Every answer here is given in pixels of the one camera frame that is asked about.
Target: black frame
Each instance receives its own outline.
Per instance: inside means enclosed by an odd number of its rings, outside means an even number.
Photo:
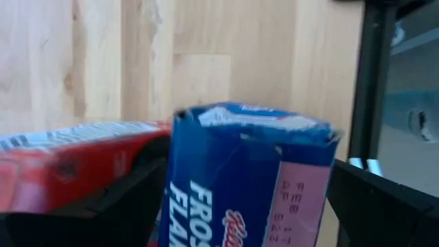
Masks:
[[[433,0],[364,1],[364,21],[348,156],[360,158],[364,169],[367,169],[366,161],[376,159],[378,155],[390,48],[396,20]],[[352,244],[340,225],[337,247],[345,246]]]

